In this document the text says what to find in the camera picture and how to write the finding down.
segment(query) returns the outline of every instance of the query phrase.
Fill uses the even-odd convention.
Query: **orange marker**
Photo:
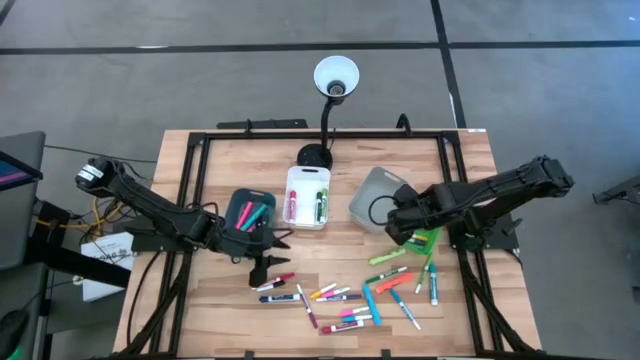
[[[386,282],[386,283],[378,286],[376,288],[376,292],[378,294],[382,294],[383,292],[391,289],[392,287],[394,287],[396,285],[400,285],[402,283],[405,283],[405,282],[411,280],[412,278],[413,278],[413,273],[404,274],[402,276],[399,276],[399,277],[397,277],[397,278],[395,278],[395,279],[393,279],[393,280],[391,280],[389,282]]]

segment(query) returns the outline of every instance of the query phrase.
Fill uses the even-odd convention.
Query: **desk lamp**
[[[298,152],[298,165],[331,169],[333,157],[327,148],[329,112],[334,105],[340,105],[358,86],[360,72],[351,59],[336,55],[322,59],[313,72],[313,81],[318,90],[327,98],[322,110],[320,129],[321,144],[309,144]]]

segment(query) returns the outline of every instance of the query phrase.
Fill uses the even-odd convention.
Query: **gray plastic container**
[[[369,175],[367,175],[355,196],[351,199],[351,203],[349,203],[349,213],[353,222],[371,233],[384,231],[384,226],[378,226],[369,220],[369,205],[378,196],[393,196],[396,190],[404,184],[407,184],[407,181],[383,167],[376,166],[371,169],[371,172],[369,172]],[[387,213],[395,208],[393,200],[380,199],[373,205],[371,216],[375,221],[383,223],[387,221]]]

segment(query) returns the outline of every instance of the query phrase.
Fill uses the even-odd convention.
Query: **computer monitor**
[[[42,180],[42,173],[0,151],[0,191]]]

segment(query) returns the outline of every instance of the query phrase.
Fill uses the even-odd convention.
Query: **plastic container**
[[[355,196],[351,199],[351,203],[349,203],[351,220],[371,233],[384,231],[384,226],[378,226],[369,219],[369,205],[378,196],[393,196],[404,184],[407,184],[404,179],[392,174],[383,167],[376,166],[371,169],[369,175],[367,175]],[[388,198],[380,199],[371,208],[371,216],[375,221],[384,223],[387,221],[387,213],[395,208],[393,200]]]
[[[329,219],[329,170],[313,166],[294,166],[287,174],[287,190],[284,196],[282,218],[284,222],[297,229],[321,230]],[[326,190],[326,196],[320,203],[325,209],[318,220],[318,193]]]
[[[255,217],[256,212],[259,211],[263,205],[264,209]],[[224,228],[227,230],[236,229],[253,232],[255,230],[254,226],[273,227],[275,222],[275,208],[276,198],[272,194],[260,190],[238,189],[233,192],[231,200],[229,200],[229,206],[225,214],[226,223]],[[242,230],[243,225],[252,220],[252,218],[255,218],[255,221],[250,224],[252,226]]]

